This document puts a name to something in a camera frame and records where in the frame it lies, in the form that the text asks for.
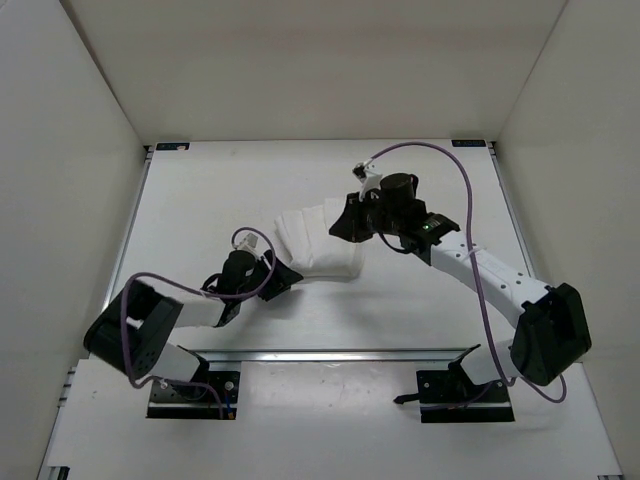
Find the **white skirt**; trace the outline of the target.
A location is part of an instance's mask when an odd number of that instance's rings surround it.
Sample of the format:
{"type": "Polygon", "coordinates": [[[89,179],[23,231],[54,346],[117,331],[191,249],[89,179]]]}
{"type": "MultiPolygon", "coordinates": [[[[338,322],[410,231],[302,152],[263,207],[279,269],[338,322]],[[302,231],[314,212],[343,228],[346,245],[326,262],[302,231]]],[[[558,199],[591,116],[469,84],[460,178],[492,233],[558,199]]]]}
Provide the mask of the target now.
{"type": "Polygon", "coordinates": [[[342,215],[345,201],[326,198],[320,205],[282,212],[274,220],[285,264],[304,277],[357,278],[364,266],[360,244],[329,234],[342,215]]]}

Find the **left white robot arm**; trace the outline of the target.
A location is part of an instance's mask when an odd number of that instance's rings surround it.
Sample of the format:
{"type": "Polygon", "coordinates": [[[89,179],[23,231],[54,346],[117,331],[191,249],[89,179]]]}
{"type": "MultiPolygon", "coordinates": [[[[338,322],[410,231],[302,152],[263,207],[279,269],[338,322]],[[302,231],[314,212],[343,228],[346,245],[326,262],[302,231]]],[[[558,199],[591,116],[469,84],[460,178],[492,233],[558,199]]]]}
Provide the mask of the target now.
{"type": "Polygon", "coordinates": [[[188,398],[208,389],[205,359],[169,342],[176,327],[226,326],[253,297],[270,301],[303,280],[273,250],[235,249],[201,288],[151,272],[130,277],[87,330],[83,346],[122,372],[135,388],[150,381],[176,386],[188,398]]]}

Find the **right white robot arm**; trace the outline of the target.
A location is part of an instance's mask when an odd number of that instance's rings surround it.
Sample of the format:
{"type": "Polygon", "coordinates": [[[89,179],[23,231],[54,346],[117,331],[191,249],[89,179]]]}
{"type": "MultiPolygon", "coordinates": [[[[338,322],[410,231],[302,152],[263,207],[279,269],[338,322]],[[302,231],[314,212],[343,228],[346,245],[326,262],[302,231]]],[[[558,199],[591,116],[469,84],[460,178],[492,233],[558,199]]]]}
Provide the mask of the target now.
{"type": "Polygon", "coordinates": [[[514,330],[512,339],[489,339],[450,362],[453,396],[471,400],[490,383],[517,378],[534,388],[547,386],[591,349],[576,288],[531,278],[475,246],[468,231],[417,198],[417,176],[382,176],[364,166],[354,174],[361,188],[347,195],[330,235],[354,244],[397,237],[395,252],[458,280],[477,294],[482,309],[495,308],[514,330]]]}

